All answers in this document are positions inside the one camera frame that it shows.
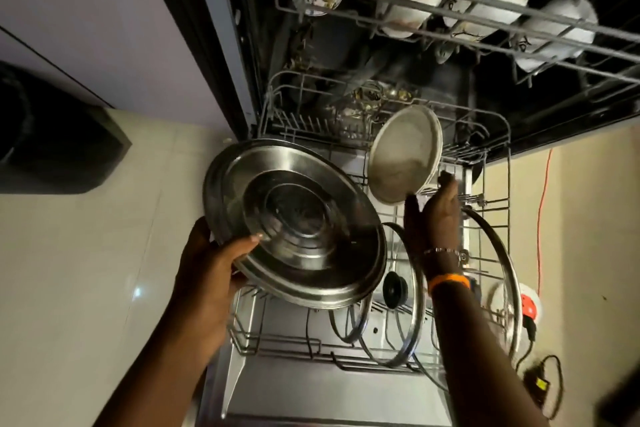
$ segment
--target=forearm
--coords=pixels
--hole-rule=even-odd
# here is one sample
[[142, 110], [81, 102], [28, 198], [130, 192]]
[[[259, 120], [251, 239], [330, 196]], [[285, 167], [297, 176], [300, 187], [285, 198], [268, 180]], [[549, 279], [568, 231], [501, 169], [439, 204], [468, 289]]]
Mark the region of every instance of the forearm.
[[180, 426], [212, 353], [169, 310], [94, 427]]
[[548, 426], [509, 363], [473, 293], [445, 282], [433, 291], [447, 384], [460, 426]]

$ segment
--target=stainless steel plate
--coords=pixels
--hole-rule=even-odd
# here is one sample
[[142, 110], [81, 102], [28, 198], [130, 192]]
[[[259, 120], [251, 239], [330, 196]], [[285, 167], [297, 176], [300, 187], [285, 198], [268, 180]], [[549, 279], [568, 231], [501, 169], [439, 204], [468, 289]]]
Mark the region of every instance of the stainless steel plate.
[[216, 240], [262, 232], [236, 266], [264, 290], [315, 309], [351, 305], [385, 270], [380, 218], [333, 164], [283, 140], [236, 144], [215, 158], [204, 183]]

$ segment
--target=floor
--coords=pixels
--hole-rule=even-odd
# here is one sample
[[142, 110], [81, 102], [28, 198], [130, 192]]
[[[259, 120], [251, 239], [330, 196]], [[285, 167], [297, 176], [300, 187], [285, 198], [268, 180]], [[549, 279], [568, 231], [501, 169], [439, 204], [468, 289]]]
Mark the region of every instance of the floor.
[[[0, 196], [0, 418], [13, 427], [91, 425], [168, 301], [202, 215], [205, 170], [228, 143], [197, 126], [112, 115], [133, 145], [103, 186]], [[567, 393], [555, 425], [591, 424], [593, 406], [638, 361], [639, 133], [572, 142], [550, 163], [545, 315], [532, 358], [563, 359]], [[547, 156], [511, 166], [511, 255], [532, 287]], [[487, 171], [489, 198], [504, 192], [506, 170]]]

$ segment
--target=orange wristband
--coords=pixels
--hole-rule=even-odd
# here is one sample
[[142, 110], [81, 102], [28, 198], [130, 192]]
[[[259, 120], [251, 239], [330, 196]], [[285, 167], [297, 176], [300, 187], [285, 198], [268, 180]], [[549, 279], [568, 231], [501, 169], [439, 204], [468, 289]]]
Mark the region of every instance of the orange wristband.
[[436, 275], [436, 277], [427, 282], [427, 293], [429, 294], [429, 297], [431, 297], [433, 289], [435, 289], [443, 282], [459, 282], [460, 284], [466, 286], [468, 289], [471, 289], [469, 279], [464, 275], [460, 273], [445, 273], [443, 275]]

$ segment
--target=red wire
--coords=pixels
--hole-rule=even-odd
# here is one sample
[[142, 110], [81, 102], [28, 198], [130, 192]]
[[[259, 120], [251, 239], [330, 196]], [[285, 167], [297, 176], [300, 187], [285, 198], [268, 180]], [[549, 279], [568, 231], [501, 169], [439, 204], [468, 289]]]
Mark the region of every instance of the red wire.
[[545, 204], [545, 195], [547, 194], [547, 183], [549, 181], [549, 164], [551, 163], [551, 154], [553, 149], [549, 150], [547, 157], [547, 169], [545, 170], [545, 185], [542, 188], [542, 197], [540, 197], [540, 206], [538, 207], [538, 226], [536, 230], [536, 246], [538, 248], [538, 297], [540, 297], [540, 289], [542, 287], [542, 251], [540, 250], [540, 218], [542, 217], [542, 206]]

